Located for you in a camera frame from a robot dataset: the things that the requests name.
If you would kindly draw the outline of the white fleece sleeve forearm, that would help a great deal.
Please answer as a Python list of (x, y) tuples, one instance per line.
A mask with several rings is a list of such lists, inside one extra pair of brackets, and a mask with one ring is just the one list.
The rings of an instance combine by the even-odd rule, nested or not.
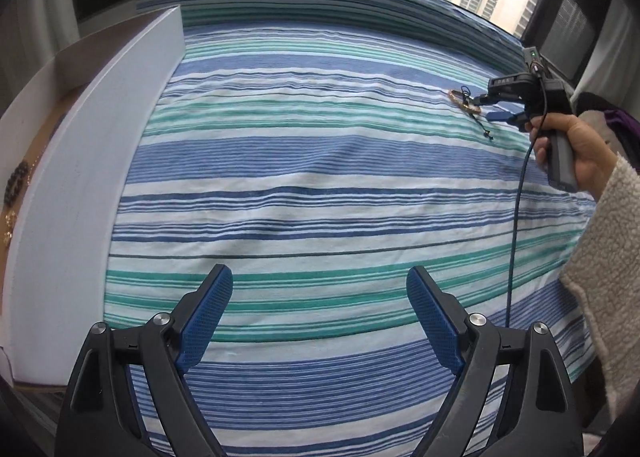
[(639, 174), (623, 157), (561, 281), (586, 318), (608, 408), (617, 417), (639, 381)]

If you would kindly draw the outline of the person's right hand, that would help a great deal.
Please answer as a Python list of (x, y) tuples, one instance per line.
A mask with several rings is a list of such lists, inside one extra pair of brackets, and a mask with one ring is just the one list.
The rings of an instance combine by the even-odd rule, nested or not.
[(551, 146), (550, 139), (540, 134), (541, 130), (558, 131), (566, 135), (574, 150), (574, 171), (578, 189), (587, 191), (594, 201), (598, 202), (616, 167), (615, 152), (586, 122), (569, 114), (548, 113), (546, 117), (535, 117), (526, 124), (536, 162), (543, 170), (547, 170), (547, 157)]

